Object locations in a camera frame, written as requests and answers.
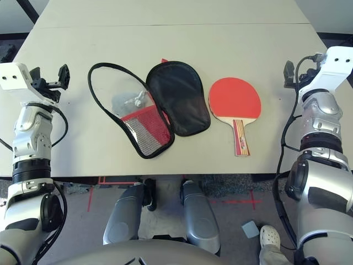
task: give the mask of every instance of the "black cable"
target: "black cable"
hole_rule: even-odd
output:
[[[59,237],[59,234],[61,233],[62,228],[64,227],[65,221],[66,221],[66,216],[67,216],[67,200],[65,197],[64,192],[62,189],[59,187],[59,185],[54,182],[54,185],[56,189],[59,191],[62,202],[63,202],[63,215],[62,215],[62,222],[61,225],[58,227],[58,229],[54,232],[53,235],[51,235],[47,240],[44,241],[42,247],[39,249],[37,255],[35,256],[32,265],[36,265],[38,261],[44,256],[44,254],[51,248],[51,246],[54,244],[54,242],[57,240]]]
[[[291,250],[291,251],[294,251],[294,250],[297,250],[296,248],[290,248],[290,247],[286,247],[284,245],[281,244],[281,247],[287,249],[287,250]]]
[[[56,142],[54,142],[54,144],[51,145],[52,147],[54,147],[54,146],[56,146],[62,139],[64,139],[64,137],[66,136],[66,134],[67,134],[67,132],[68,132],[68,121],[67,121],[67,119],[66,119],[64,113],[61,112],[61,110],[60,110],[59,108],[54,107],[54,106],[50,106],[50,108],[53,109],[55,112],[57,112],[57,113],[61,116],[61,118],[63,119],[63,121],[64,121],[64,123],[65,123],[65,131],[64,131],[64,133],[62,134],[62,136],[61,136]],[[9,145],[8,143],[6,143],[6,142],[5,142],[4,140],[2,140],[1,138],[0,138],[0,143],[2,143],[8,150],[13,151],[11,145]]]
[[[11,145],[9,145],[8,143],[6,143],[4,140],[2,140],[1,138],[0,138],[0,143],[2,143],[8,150],[10,150],[11,152],[13,151],[12,150],[12,147],[11,147]]]
[[[54,142],[54,144],[51,145],[52,147],[54,147],[54,146],[56,146],[62,139],[64,139],[64,137],[66,136],[67,131],[68,131],[68,122],[67,122],[67,119],[66,119],[64,113],[61,112],[61,110],[60,110],[59,108],[54,107],[54,106],[51,106],[51,108],[52,108],[56,113],[58,113],[58,114],[62,117],[62,119],[63,119],[63,121],[64,121],[64,123],[65,123],[65,131],[64,131],[64,133],[62,134],[62,136],[61,136],[56,142]]]
[[[298,104],[298,97],[299,97],[299,78],[298,78],[298,73],[299,73],[299,68],[300,65],[303,63],[303,61],[308,60],[308,59],[312,59],[313,56],[306,56],[303,59],[301,59],[299,61],[299,63],[297,64],[296,70],[295,70],[295,79],[296,79],[296,88],[295,88],[295,92],[296,92],[296,99],[294,102],[294,106],[291,112],[291,115],[288,118],[288,121],[283,129],[282,132],[282,136],[281,136],[281,154],[280,154],[280,158],[278,161],[278,165],[277,165],[277,170],[276,170],[276,177],[274,179],[273,185],[272,185],[272,194],[274,196],[274,201],[275,201],[275,205],[276,205],[276,209],[279,215],[279,218],[283,224],[284,229],[286,230],[286,233],[288,234],[288,237],[290,238],[293,246],[295,248],[297,248],[297,236],[294,232],[294,229],[289,221],[286,209],[283,205],[283,202],[281,200],[280,197],[280,193],[279,193],[279,178],[281,176],[281,165],[282,165],[282,160],[283,160],[283,156],[284,156],[284,147],[288,147],[286,144],[286,134],[287,131],[290,127],[290,125],[298,118],[298,116],[294,116],[294,113],[296,111],[297,108],[297,104]]]

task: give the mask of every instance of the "paddle handle label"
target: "paddle handle label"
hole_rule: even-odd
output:
[[[234,141],[236,143],[236,156],[250,156],[247,140],[245,138],[242,120],[233,120]]]

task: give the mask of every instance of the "white table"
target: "white table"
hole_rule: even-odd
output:
[[[257,16],[259,12],[253,17],[248,12],[245,23],[235,18],[232,23],[232,17],[227,13],[228,16],[213,17],[207,24],[198,24],[206,20],[199,18],[199,21],[193,21],[194,17],[188,15],[191,12],[187,12],[187,24],[192,25],[173,24],[178,19],[181,22],[183,17],[157,15],[144,21],[149,20],[149,23],[154,24],[168,20],[163,24],[171,25],[147,23],[135,26],[130,25],[133,19],[125,15],[125,20],[117,19],[117,25],[107,25],[101,20],[96,23],[92,19],[88,27],[84,26],[89,20],[85,16],[80,20],[72,15],[66,18],[63,15],[62,19],[72,23],[72,26],[65,26],[65,21],[63,26],[58,26],[57,19],[50,21],[48,13],[52,14],[54,7],[57,13],[62,11],[57,10],[59,2],[64,1],[52,0],[49,3],[40,18],[40,24],[31,31],[15,59],[27,64],[29,69],[40,66],[42,76],[48,81],[57,78],[58,68],[64,63],[70,69],[70,86],[62,94],[60,102],[60,108],[68,118],[69,132],[52,150],[53,177],[275,172],[280,135],[295,98],[293,90],[283,88],[285,62],[291,60],[296,63],[306,55],[326,50],[292,1],[268,1],[269,6],[272,2],[286,2],[286,13],[284,7],[282,10],[273,9],[272,15],[263,18],[262,22]],[[156,14],[162,14],[163,11],[156,11]],[[97,62],[113,62],[145,79],[148,71],[161,58],[192,65],[201,77],[206,101],[211,85],[222,77],[238,77],[255,87],[261,98],[262,112],[260,118],[245,129],[251,157],[234,156],[232,129],[211,116],[208,130],[190,137],[176,136],[172,146],[158,157],[150,160],[140,158],[123,130],[94,103],[88,90],[87,73]],[[347,82],[341,85],[336,99],[345,113],[341,120],[343,149],[352,163],[353,141],[350,132],[353,123],[349,113],[353,111],[353,89]],[[1,91],[0,111],[3,113],[0,115],[0,135],[11,142],[13,124],[20,111],[19,104]],[[59,137],[62,130],[61,121],[56,118],[52,139]],[[287,140],[295,146],[299,145],[299,130],[300,124],[295,122],[288,132]],[[10,176],[11,153],[0,148],[0,155],[0,176]],[[291,168],[296,156],[293,151],[286,152],[283,171]]]

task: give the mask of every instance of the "small gray block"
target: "small gray block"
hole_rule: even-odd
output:
[[[260,231],[254,221],[250,221],[247,222],[245,225],[242,225],[242,229],[246,234],[247,238],[249,239],[260,234]]]

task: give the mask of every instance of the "pant leg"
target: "pant leg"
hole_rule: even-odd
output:
[[[265,245],[260,252],[260,265],[292,265],[275,245]]]
[[[144,196],[143,186],[139,184],[130,187],[117,200],[104,231],[104,245],[138,239]]]

